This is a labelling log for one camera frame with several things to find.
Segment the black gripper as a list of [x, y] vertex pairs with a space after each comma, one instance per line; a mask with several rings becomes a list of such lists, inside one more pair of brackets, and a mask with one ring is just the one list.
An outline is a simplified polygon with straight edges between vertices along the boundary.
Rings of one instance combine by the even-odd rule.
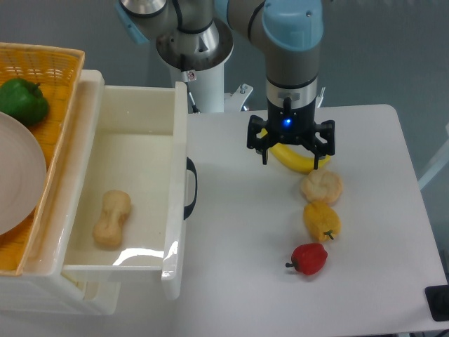
[[276, 106], [267, 101], [268, 119], [251, 115], [248, 122], [248, 149], [262, 156], [262, 164], [268, 160], [267, 151], [277, 143], [303, 145], [314, 154], [313, 169], [319, 168], [319, 161], [335, 154], [335, 121], [320, 124], [314, 121], [316, 100], [301, 108], [293, 108], [290, 98], [287, 105]]

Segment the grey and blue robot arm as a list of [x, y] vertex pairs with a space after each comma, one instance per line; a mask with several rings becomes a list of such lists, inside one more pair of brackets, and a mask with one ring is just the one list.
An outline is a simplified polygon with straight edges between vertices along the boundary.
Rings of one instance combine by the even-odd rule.
[[335, 153], [335, 123], [317, 123], [320, 1], [118, 1], [116, 10], [136, 42], [155, 40], [173, 81], [187, 87], [193, 112], [225, 108], [224, 63], [239, 33], [264, 56], [267, 117], [252, 116], [247, 146], [262, 157], [278, 144], [313, 154], [303, 171]]

